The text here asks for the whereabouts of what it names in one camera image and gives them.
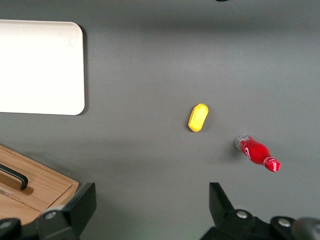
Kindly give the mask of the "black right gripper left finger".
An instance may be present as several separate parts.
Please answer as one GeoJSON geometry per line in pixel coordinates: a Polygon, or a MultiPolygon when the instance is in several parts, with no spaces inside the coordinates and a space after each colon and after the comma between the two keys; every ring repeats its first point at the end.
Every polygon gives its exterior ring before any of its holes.
{"type": "Polygon", "coordinates": [[[51,207],[38,217],[39,239],[78,240],[96,208],[96,185],[85,183],[65,205],[51,207]]]}

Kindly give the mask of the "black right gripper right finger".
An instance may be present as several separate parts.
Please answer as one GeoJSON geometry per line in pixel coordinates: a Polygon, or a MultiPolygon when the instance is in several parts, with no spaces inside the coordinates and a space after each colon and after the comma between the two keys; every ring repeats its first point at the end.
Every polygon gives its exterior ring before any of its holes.
{"type": "Polygon", "coordinates": [[[235,209],[218,182],[209,184],[209,211],[214,226],[202,240],[245,240],[254,228],[254,217],[245,210],[235,209]]]}

